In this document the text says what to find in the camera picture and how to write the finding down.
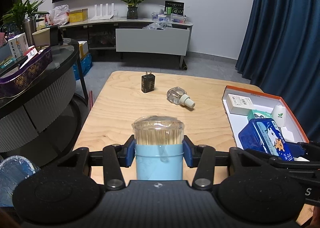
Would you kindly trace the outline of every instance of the black and green box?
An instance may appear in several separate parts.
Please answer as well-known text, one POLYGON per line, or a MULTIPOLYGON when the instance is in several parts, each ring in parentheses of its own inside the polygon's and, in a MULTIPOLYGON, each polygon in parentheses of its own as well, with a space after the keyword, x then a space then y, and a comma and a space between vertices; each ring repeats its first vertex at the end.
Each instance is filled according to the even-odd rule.
POLYGON ((171 15, 171 13, 173 13, 173 14, 183 16, 183 8, 184 8, 183 2, 165 1, 164 14, 171 15))

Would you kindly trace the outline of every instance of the white bottle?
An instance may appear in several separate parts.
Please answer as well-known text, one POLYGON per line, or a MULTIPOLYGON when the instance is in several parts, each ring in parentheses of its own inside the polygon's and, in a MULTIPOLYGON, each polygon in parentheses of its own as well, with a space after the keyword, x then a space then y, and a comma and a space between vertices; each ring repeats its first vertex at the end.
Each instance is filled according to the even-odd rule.
POLYGON ((287 115, 287 110, 282 105, 276 105, 272 110, 272 118, 278 125, 278 127, 284 127, 285 126, 285 118, 287 115))
POLYGON ((190 108, 196 105, 196 103, 190 99, 190 96, 187 95, 187 92, 180 87, 171 88, 167 92, 167 99, 174 104, 186 105, 190 108))

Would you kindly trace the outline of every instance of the white drawer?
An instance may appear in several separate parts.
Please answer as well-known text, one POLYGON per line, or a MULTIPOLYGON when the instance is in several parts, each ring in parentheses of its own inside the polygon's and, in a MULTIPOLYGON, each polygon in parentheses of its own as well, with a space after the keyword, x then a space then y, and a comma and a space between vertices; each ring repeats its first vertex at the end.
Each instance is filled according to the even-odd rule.
POLYGON ((189 29, 116 29, 118 52, 186 55, 189 29))

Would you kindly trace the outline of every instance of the floor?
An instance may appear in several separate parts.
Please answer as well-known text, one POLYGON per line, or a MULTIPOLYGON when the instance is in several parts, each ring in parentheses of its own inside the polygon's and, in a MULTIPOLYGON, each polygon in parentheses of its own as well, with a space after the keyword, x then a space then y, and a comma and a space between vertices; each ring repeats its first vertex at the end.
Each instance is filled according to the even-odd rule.
MULTIPOLYGON (((179 69, 179 57, 165 54, 124 53, 123 59, 115 51, 92 53, 92 68, 87 73, 85 83, 88 92, 98 97, 102 87, 114 71, 152 71, 157 73, 190 75, 215 78, 249 84, 235 69, 236 60, 207 54, 191 53, 185 57, 188 70, 179 69)), ((82 94, 80 81, 77 93, 82 94)))

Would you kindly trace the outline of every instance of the yellow plastic container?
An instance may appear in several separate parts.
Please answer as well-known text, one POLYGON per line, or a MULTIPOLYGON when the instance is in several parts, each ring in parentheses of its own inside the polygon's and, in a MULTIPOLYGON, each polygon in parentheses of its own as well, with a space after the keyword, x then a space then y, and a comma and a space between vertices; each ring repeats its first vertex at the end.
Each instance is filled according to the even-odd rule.
POLYGON ((80 22, 88 19, 88 9, 76 10, 69 12, 69 22, 80 22))

